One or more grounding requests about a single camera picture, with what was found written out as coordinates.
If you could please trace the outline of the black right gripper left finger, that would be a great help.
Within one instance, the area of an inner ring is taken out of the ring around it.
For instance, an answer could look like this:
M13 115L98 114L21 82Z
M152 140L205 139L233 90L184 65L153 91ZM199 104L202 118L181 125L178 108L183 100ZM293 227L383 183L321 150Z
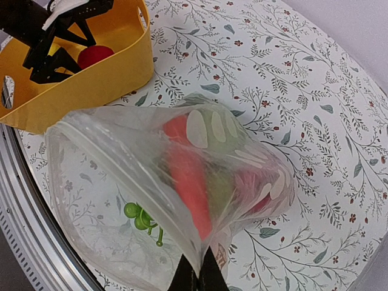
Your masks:
M176 272L170 283L168 291L196 291L197 290L197 277L188 262L187 258L182 255L179 260Z

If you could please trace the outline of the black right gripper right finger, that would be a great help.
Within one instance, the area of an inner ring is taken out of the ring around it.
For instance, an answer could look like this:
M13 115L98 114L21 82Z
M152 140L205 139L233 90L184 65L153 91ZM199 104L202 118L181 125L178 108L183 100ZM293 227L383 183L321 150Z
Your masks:
M229 291L210 247L204 256L198 284L200 291Z

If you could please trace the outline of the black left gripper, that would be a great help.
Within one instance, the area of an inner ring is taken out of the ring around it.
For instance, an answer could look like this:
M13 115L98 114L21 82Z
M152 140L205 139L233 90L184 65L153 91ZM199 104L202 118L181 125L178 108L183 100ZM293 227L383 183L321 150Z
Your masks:
M75 44L91 47L96 41L89 29L87 20L108 12L113 1L90 1L70 12L59 16L44 31L43 24L49 17L47 8L35 1L1 1L1 30L26 45L36 45L50 37L61 38ZM60 47L53 55L47 50L31 48L22 64L32 70L30 80L37 84L62 82L69 74L57 72L64 68L77 74L82 69L66 49Z

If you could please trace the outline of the red toy apple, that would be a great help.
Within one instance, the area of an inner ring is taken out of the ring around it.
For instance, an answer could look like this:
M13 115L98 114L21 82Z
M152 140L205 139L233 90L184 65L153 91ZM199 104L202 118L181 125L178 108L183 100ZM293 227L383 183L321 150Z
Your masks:
M115 52L103 45L93 45L85 48L78 55L77 63L81 69L86 69L99 61L102 61L109 56L112 56Z

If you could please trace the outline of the green toy grapes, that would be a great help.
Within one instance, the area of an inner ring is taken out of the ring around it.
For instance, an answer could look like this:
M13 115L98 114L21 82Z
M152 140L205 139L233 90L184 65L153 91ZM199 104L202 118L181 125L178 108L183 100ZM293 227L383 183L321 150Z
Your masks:
M164 230L155 220L137 203L128 202L124 206L124 214L128 219L132 219L136 229L146 231L150 236L155 228L159 229L156 245L163 246Z

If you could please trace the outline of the green toy broccoli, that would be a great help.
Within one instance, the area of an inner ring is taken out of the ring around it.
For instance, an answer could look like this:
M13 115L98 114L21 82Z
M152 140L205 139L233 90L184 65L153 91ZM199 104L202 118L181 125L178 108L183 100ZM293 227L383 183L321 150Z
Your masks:
M221 217L235 191L234 174L227 168L210 164L206 167L206 187L211 219Z

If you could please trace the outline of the clear zip top bag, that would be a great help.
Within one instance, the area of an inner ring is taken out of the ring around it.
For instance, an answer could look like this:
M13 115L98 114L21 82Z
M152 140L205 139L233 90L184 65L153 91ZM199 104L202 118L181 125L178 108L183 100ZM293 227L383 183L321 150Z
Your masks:
M206 167L282 170L282 194L258 215L243 216L235 191L226 211L211 219L202 240L190 210L177 194L167 163L169 138L163 125L187 115L187 137ZM104 106L68 113L45 135L55 216L72 247L88 263L136 290L168 290L184 255L197 277L210 247L226 281L232 238L257 219L278 216L295 199L287 166L262 142L252 139L226 106L192 93L167 107ZM164 230L149 236L124 214L139 204Z

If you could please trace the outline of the red toy tomato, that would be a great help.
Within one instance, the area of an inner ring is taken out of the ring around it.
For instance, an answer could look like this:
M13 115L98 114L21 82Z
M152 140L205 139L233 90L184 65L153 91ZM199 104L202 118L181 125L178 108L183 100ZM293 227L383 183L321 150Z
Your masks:
M258 215L283 192L286 176L282 170L274 172L240 170L235 175L238 201L245 210L243 216Z

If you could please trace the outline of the orange toy carrot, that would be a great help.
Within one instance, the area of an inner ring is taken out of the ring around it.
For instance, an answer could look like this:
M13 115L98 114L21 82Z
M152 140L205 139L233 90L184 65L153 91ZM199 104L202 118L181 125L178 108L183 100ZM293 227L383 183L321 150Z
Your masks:
M201 155L193 151L187 137L187 115L180 115L163 125L169 138L167 163L175 190L190 210L199 237L205 240L212 231L204 163Z

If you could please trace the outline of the yellow toy lemon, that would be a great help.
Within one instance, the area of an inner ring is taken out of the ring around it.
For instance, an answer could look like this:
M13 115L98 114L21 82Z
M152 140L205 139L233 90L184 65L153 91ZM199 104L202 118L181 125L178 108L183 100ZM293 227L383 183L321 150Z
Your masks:
M52 43L51 46L50 46L50 49L48 51L48 55L49 56L54 56L54 54L59 50L61 49L61 46L57 43Z

